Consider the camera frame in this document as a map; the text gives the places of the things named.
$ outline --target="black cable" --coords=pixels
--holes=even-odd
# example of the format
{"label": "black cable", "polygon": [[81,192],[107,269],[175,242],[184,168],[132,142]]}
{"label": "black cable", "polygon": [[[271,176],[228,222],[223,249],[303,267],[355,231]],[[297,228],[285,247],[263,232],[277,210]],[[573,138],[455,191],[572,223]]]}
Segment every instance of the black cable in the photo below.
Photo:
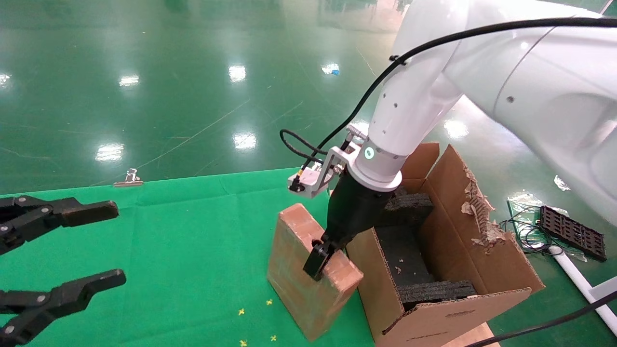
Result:
{"label": "black cable", "polygon": [[[345,126],[351,122],[354,117],[360,112],[360,109],[366,101],[368,97],[373,93],[375,89],[379,86],[379,84],[392,72],[396,67],[401,64],[404,64],[405,61],[416,54],[422,53],[428,49],[431,49],[436,46],[440,46],[442,44],[450,43],[453,41],[462,40],[465,38],[470,38],[473,36],[485,35],[490,33],[497,33],[500,31],[514,30],[514,29],[524,29],[524,28],[537,28],[537,27],[600,27],[600,28],[615,28],[617,27],[617,19],[614,18],[579,18],[579,17],[570,17],[570,18],[546,18],[546,19],[531,19],[531,20],[517,20],[514,22],[507,23],[498,23],[492,25],[486,25],[484,27],[469,29],[465,31],[461,31],[458,33],[446,35],[435,40],[428,41],[427,43],[421,44],[418,47],[406,52],[405,54],[396,57],[394,62],[388,66],[384,72],[377,77],[377,79],[368,87],[367,91],[364,93],[360,101],[351,112],[349,117],[347,117],[343,123],[341,123],[338,127],[336,127],[322,142],[317,146],[318,149],[321,149],[328,141],[330,141],[339,131],[341,131]],[[314,151],[311,155],[314,157],[318,152]],[[299,173],[301,173],[307,166],[309,166],[311,159],[307,159]]]}
{"label": "black cable", "polygon": [[[544,230],[540,225],[536,225],[536,224],[532,224],[532,223],[527,223],[527,222],[523,222],[522,220],[516,220],[515,218],[518,217],[520,214],[522,214],[523,212],[530,210],[530,209],[539,209],[539,206],[529,206],[526,207],[522,210],[519,211],[519,213],[513,215],[512,217],[510,217],[509,219],[503,220],[501,222],[499,222],[499,227],[504,230],[505,232],[508,231],[508,223],[512,223],[513,225],[515,223],[518,224],[523,224],[523,225],[527,225],[528,227],[530,227],[531,229],[529,230],[529,232],[527,234],[525,234],[525,236],[521,239],[521,235],[519,230],[516,228],[515,225],[515,231],[514,231],[514,235],[516,238],[516,241],[518,242],[518,244],[521,246],[521,249],[523,250],[523,253],[525,254],[534,254],[534,253],[541,253],[545,256],[553,256],[556,254],[553,254],[553,252],[550,251],[550,247],[551,246],[557,246],[561,249],[561,251],[557,254],[561,254],[563,252],[565,252],[566,248],[570,248],[570,246],[568,245],[564,245],[562,242],[560,242],[557,238],[555,238],[554,236],[552,236],[550,233],[548,233],[546,230]],[[529,242],[529,234],[533,231],[539,231],[540,234],[544,237],[545,241],[543,242],[542,246],[538,246],[538,247],[534,247],[531,246],[530,242]]]}
{"label": "black cable", "polygon": [[[302,142],[302,144],[306,145],[306,147],[309,147],[310,149],[313,150],[313,155],[309,156],[306,153],[302,153],[300,151],[298,151],[296,148],[294,148],[291,143],[287,142],[287,140],[285,139],[285,134],[288,133],[291,136],[295,137],[296,139],[298,139],[300,142]],[[290,151],[292,151],[293,153],[297,154],[300,157],[306,158],[306,160],[310,163],[312,161],[314,162],[318,162],[320,164],[323,164],[323,160],[316,158],[314,155],[316,154],[327,154],[327,152],[324,152],[316,147],[314,147],[312,144],[308,143],[307,140],[301,138],[298,134],[287,130],[287,129],[281,129],[281,131],[278,133],[279,136],[281,137],[281,140],[283,141],[283,143],[285,144],[285,146],[287,146],[287,148],[289,148]]]}
{"label": "black cable", "polygon": [[300,135],[292,132],[291,130],[288,129],[281,129],[280,132],[278,132],[279,136],[281,137],[281,140],[283,141],[283,143],[285,144],[285,146],[287,146],[287,148],[291,147],[291,144],[289,144],[289,142],[287,141],[287,139],[285,139],[284,134],[290,134],[292,137],[294,137],[296,140],[300,141],[304,146],[312,149],[313,151],[316,151],[316,154],[323,154],[324,156],[328,155],[328,152],[326,151],[322,151],[321,149],[313,146],[312,144],[310,144],[307,140],[303,139]]}
{"label": "black cable", "polygon": [[570,314],[567,314],[565,316],[561,316],[557,319],[553,319],[549,322],[545,322],[542,324],[538,324],[538,325],[533,325],[531,327],[525,328],[525,329],[521,329],[521,330],[517,330],[514,332],[510,332],[510,333],[505,333],[503,335],[497,335],[496,337],[491,337],[491,338],[487,338],[486,340],[482,340],[476,343],[472,343],[470,345],[467,345],[466,347],[484,347],[484,346],[488,346],[491,343],[496,343],[496,342],[500,342],[503,340],[507,340],[509,338],[513,338],[513,337],[518,337],[521,335],[525,335],[525,334],[529,334],[532,332],[537,332],[539,330],[543,330],[543,329],[547,329],[550,327],[554,327],[556,325],[560,325],[562,323],[565,322],[569,322],[571,320],[577,319],[580,316],[583,316],[584,314],[587,314],[589,312],[593,312],[596,308],[600,307],[600,306],[604,306],[606,304],[608,304],[609,302],[613,301],[617,299],[617,291],[614,291],[612,293],[610,293],[609,295],[606,295],[605,297],[603,297],[602,299],[592,303],[592,304],[587,304],[585,305],[582,309],[578,310],[578,311],[574,311]]}

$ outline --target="black foam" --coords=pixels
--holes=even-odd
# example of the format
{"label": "black foam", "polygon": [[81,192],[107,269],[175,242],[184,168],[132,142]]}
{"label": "black foam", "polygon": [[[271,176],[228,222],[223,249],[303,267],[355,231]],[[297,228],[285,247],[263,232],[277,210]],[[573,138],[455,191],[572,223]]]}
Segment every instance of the black foam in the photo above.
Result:
{"label": "black foam", "polygon": [[433,204],[427,194],[407,194],[403,187],[394,191],[375,224],[379,227],[407,224],[419,228],[433,210]]}
{"label": "black foam", "polygon": [[411,227],[408,225],[376,227],[375,232],[397,286],[435,281],[424,264]]}
{"label": "black foam", "polygon": [[469,281],[419,283],[397,286],[400,300],[406,311],[420,303],[438,303],[441,301],[463,299],[477,292]]}

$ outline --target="cardboard box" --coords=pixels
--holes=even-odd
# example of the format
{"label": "cardboard box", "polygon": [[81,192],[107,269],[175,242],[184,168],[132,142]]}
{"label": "cardboard box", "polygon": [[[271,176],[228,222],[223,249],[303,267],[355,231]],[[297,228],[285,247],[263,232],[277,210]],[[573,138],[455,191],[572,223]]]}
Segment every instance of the cardboard box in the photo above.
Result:
{"label": "cardboard box", "polygon": [[302,204],[295,204],[278,215],[268,281],[293,316],[308,341],[324,334],[352,296],[362,273],[342,252],[336,252],[316,282],[304,270],[304,262],[319,240],[323,228]]}
{"label": "cardboard box", "polygon": [[357,235],[347,254],[364,273],[358,290],[376,347],[442,346],[544,288],[514,236],[489,222],[492,207],[454,148],[438,157],[439,144],[423,143],[401,170],[407,191],[434,204],[418,232],[424,261],[436,280],[469,280],[479,295],[404,312],[375,231]]}

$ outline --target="epoxy floor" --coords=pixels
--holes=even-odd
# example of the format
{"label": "epoxy floor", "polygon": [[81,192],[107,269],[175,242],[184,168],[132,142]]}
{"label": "epoxy floor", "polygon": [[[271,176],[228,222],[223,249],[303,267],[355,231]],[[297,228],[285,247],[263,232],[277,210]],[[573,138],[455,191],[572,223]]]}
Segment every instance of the epoxy floor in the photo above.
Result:
{"label": "epoxy floor", "polygon": [[[388,65],[408,3],[4,0],[0,193],[110,185],[129,167],[152,181],[301,165],[278,130],[317,143],[346,118]],[[606,1],[568,3],[600,11]],[[617,15],[617,4],[606,13]],[[366,127],[374,105],[355,124]],[[527,191],[605,233],[610,260],[577,266],[593,285],[617,274],[617,228],[560,190],[555,172],[469,100],[428,140],[457,148],[498,209],[494,219],[509,217],[507,196]],[[552,259],[530,259],[547,289],[494,319],[495,334],[585,304]],[[592,314],[502,343],[528,345],[617,340]]]}

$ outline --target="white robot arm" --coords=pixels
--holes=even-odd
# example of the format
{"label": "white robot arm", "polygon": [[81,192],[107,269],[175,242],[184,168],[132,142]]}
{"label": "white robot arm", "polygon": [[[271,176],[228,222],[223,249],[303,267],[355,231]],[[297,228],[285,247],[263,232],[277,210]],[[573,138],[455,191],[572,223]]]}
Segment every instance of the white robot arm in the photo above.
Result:
{"label": "white robot arm", "polygon": [[[415,0],[392,55],[471,28],[558,17],[600,16],[535,0]],[[363,138],[362,147],[351,144],[352,153],[334,147],[323,166],[300,176],[299,193],[313,197],[325,189],[333,172],[342,172],[329,203],[324,237],[305,271],[318,278],[329,254],[372,226],[369,211],[387,201],[401,182],[406,158],[463,94],[617,225],[615,71],[614,28],[501,31],[443,44],[408,59],[384,81],[368,136],[350,130]]]}

